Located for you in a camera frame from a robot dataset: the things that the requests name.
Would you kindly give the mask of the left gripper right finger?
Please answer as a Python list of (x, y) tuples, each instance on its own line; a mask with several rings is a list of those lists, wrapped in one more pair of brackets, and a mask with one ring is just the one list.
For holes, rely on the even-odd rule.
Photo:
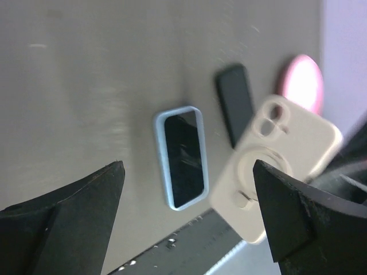
[(281, 274), (366, 274), (366, 206), (257, 160), (257, 197)]

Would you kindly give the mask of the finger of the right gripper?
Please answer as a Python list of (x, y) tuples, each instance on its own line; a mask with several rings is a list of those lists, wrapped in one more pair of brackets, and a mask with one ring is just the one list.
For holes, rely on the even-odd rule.
[(346, 145), (310, 185), (340, 198), (366, 205), (366, 115)]

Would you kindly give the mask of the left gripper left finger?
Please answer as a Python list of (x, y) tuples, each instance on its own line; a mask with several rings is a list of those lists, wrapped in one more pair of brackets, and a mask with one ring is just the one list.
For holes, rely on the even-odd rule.
[(1, 211), (1, 274), (100, 274), (125, 179), (115, 161)]

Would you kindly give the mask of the beige phone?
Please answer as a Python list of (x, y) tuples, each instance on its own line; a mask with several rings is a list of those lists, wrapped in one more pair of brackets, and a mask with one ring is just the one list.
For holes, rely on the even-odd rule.
[(210, 195), (211, 207), (247, 243), (266, 237), (253, 167), (262, 160), (297, 179), (315, 178), (342, 146), (331, 122), (278, 95), (266, 98), (245, 129)]

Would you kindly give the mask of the black phone case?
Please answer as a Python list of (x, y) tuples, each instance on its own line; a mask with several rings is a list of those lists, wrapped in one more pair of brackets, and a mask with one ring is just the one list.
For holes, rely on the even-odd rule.
[(235, 148), (254, 114), (247, 70), (241, 63), (230, 64), (215, 74), (214, 83), (229, 141)]

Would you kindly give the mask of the light blue phone case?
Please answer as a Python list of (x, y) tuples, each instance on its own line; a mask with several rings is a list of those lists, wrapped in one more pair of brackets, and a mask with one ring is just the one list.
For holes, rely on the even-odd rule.
[[(202, 194), (196, 199), (188, 202), (182, 207), (176, 208), (174, 207), (173, 202), (173, 192), (171, 186), (171, 177), (169, 170), (169, 160), (167, 154), (167, 144), (166, 144), (166, 136), (165, 136), (165, 120), (174, 115), (179, 115), (182, 113), (194, 111), (196, 113), (196, 122), (198, 129), (198, 137), (200, 142), (200, 151), (201, 151), (201, 160), (202, 160), (202, 173), (204, 178), (204, 190)], [(157, 142), (157, 153), (159, 159), (159, 165), (161, 168), (161, 175), (163, 181), (163, 189), (165, 192), (167, 205), (174, 211), (182, 211), (197, 202), (203, 200), (207, 197), (209, 193), (209, 176), (208, 176), (208, 162), (206, 157), (206, 145), (205, 145), (205, 132), (204, 132), (204, 121), (201, 111), (193, 106), (184, 106), (179, 108), (174, 108), (171, 110), (163, 111), (158, 113), (154, 118), (154, 130), (155, 130), (155, 138)]]

